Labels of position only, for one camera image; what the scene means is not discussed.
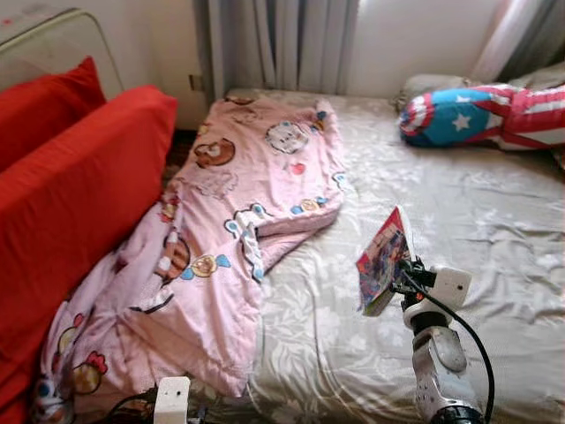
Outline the grey striped curtain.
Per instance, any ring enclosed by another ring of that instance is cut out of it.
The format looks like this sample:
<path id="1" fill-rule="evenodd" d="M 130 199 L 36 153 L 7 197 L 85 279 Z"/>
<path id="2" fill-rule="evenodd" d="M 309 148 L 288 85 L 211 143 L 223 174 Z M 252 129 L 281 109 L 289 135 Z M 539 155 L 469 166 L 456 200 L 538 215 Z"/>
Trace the grey striped curtain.
<path id="1" fill-rule="evenodd" d="M 469 80 L 516 80 L 564 57 L 565 0 L 505 0 L 467 74 Z"/>
<path id="2" fill-rule="evenodd" d="M 234 88 L 343 95 L 360 0 L 195 0 L 208 93 Z"/>

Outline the flag print bolster pillow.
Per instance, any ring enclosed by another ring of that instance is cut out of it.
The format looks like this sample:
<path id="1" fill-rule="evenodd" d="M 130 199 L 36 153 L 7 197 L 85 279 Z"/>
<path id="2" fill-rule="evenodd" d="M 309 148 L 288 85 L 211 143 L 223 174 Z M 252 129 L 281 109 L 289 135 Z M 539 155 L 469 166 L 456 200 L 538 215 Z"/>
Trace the flag print bolster pillow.
<path id="1" fill-rule="evenodd" d="M 541 90 L 506 84 L 435 90 L 411 98 L 398 125 L 401 138 L 415 147 L 562 147 L 565 85 Z"/>

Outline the red sofa back cushion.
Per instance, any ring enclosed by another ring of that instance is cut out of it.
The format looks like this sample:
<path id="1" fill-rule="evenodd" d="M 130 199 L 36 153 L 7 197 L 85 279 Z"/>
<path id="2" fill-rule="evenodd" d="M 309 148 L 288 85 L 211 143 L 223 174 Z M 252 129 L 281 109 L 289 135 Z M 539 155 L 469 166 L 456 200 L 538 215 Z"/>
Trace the red sofa back cushion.
<path id="1" fill-rule="evenodd" d="M 0 92 L 0 172 L 106 102 L 92 57 Z"/>

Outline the pink cartoon blanket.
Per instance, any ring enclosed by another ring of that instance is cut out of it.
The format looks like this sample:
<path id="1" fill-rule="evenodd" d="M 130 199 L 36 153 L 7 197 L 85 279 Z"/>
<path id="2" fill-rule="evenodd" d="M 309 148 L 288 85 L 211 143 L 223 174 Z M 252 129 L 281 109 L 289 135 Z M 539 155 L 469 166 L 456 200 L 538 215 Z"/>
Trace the pink cartoon blanket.
<path id="1" fill-rule="evenodd" d="M 164 378 L 242 397 L 267 271 L 335 221 L 343 154 L 324 98 L 214 102 L 161 198 L 57 309 L 33 424 L 100 419 Z"/>

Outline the colourful comic magazine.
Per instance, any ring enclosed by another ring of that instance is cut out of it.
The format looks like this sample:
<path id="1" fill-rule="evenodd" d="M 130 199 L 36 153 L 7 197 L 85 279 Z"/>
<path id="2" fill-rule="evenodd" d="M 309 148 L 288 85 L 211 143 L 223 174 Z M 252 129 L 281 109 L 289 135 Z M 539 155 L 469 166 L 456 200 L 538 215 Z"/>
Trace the colourful comic magazine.
<path id="1" fill-rule="evenodd" d="M 378 316 L 395 296 L 404 278 L 400 262 L 413 258 L 411 222 L 400 205 L 391 214 L 356 261 L 359 311 L 363 316 Z"/>

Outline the large red sofa cushion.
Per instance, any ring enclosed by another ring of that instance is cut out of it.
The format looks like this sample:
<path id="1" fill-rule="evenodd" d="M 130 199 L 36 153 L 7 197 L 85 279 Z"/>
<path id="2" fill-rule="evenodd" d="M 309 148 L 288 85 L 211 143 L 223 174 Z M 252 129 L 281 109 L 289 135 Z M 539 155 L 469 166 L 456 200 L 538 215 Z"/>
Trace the large red sofa cushion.
<path id="1" fill-rule="evenodd" d="M 0 172 L 0 424 L 23 424 L 69 291 L 154 205 L 177 101 L 126 90 Z"/>

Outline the grey floral bedspread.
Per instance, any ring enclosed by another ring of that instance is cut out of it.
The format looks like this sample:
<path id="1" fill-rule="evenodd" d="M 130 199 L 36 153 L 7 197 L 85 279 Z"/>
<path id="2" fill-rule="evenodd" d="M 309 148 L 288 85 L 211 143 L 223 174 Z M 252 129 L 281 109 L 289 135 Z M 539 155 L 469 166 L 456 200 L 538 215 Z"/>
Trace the grey floral bedspread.
<path id="1" fill-rule="evenodd" d="M 358 308 L 356 259 L 395 207 L 429 266 L 472 277 L 460 314 L 493 364 L 493 424 L 565 423 L 565 205 L 553 158 L 404 144 L 383 98 L 332 96 L 342 213 L 267 273 L 260 348 L 241 398 L 195 383 L 206 424 L 417 423 L 411 332 L 393 300 Z"/>

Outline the grey floral pillow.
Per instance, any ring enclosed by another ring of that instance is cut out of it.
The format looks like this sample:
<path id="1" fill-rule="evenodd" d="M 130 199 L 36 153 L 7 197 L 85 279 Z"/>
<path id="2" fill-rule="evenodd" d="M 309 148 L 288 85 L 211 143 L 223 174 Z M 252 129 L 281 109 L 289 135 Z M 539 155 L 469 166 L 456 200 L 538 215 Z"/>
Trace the grey floral pillow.
<path id="1" fill-rule="evenodd" d="M 564 62 L 549 65 L 549 67 L 534 70 L 534 72 L 521 74 L 516 79 L 502 81 L 501 84 L 531 90 L 540 90 L 557 87 L 565 82 Z M 393 98 L 396 102 L 406 102 L 413 97 L 434 92 L 434 90 L 447 90 L 465 87 L 478 87 L 495 85 L 497 82 L 484 82 L 467 77 L 453 76 L 453 74 L 415 74 L 404 82 L 403 87 Z"/>

